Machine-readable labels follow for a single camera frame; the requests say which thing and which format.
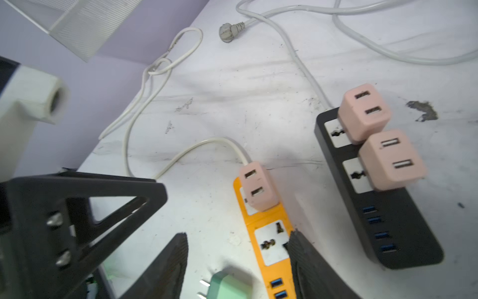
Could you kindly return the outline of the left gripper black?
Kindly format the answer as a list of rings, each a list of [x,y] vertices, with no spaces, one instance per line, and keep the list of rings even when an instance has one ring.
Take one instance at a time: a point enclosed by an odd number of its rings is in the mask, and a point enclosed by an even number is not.
[[[69,89],[52,74],[1,57],[1,181],[11,179],[38,123],[55,125]]]

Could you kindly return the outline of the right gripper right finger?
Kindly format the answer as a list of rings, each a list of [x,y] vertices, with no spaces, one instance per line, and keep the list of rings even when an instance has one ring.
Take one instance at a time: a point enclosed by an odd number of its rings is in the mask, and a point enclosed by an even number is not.
[[[301,232],[292,231],[287,250],[298,299],[359,298]]]

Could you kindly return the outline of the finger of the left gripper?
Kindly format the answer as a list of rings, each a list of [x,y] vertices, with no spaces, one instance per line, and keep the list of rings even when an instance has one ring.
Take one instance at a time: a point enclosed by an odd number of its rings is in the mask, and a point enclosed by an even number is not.
[[[1,297],[87,298],[87,278],[167,199],[154,179],[64,172],[2,182]]]

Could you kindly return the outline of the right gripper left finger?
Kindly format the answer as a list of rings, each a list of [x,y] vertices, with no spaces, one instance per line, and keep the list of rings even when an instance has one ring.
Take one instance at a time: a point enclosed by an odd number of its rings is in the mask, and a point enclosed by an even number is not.
[[[178,299],[184,282],[188,253],[187,234],[176,234],[121,297],[123,299]]]

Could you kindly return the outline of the green adapter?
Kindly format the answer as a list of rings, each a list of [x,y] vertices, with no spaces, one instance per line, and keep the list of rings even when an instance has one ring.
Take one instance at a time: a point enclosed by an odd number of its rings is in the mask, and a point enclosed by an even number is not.
[[[208,287],[206,294],[197,293],[200,299],[251,299],[252,287],[224,271],[217,272],[210,281],[201,280]]]

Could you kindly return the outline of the orange power strip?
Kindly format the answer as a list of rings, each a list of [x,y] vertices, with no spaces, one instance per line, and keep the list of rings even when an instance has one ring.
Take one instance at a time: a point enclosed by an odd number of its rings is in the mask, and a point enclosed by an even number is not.
[[[286,209],[277,206],[259,212],[246,200],[239,178],[233,183],[246,230],[270,299],[295,299],[288,243],[293,226]]]

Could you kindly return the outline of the black power strip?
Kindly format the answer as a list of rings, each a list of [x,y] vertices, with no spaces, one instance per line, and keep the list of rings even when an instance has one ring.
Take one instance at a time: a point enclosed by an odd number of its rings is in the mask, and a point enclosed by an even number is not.
[[[372,188],[337,115],[320,113],[314,132],[367,257],[392,270],[441,263],[444,251],[413,198],[405,188]]]

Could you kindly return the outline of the pink adapter black strip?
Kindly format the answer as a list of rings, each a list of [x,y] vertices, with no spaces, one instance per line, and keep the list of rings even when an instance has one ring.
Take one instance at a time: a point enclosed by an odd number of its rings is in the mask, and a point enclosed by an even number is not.
[[[379,92],[369,83],[347,91],[337,119],[354,145],[381,132],[392,118],[392,111]]]
[[[371,135],[359,149],[358,157],[377,191],[403,188],[428,173],[421,156],[401,130]]]

